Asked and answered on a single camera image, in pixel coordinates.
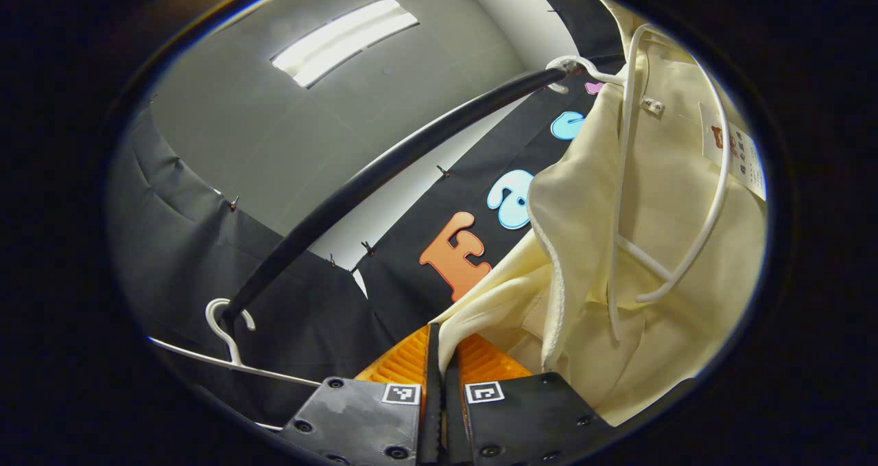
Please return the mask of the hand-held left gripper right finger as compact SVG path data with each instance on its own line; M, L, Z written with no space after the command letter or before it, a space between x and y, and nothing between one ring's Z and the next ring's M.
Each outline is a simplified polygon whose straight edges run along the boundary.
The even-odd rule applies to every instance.
M617 432L559 373L531 373L478 335L446 373L448 465L565 465Z

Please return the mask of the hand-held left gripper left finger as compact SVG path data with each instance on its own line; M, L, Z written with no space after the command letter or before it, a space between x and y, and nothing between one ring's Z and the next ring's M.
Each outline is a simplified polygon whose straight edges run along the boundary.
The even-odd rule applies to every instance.
M438 326L417 329L353 379L325 379L280 436L344 465L437 465L442 378Z

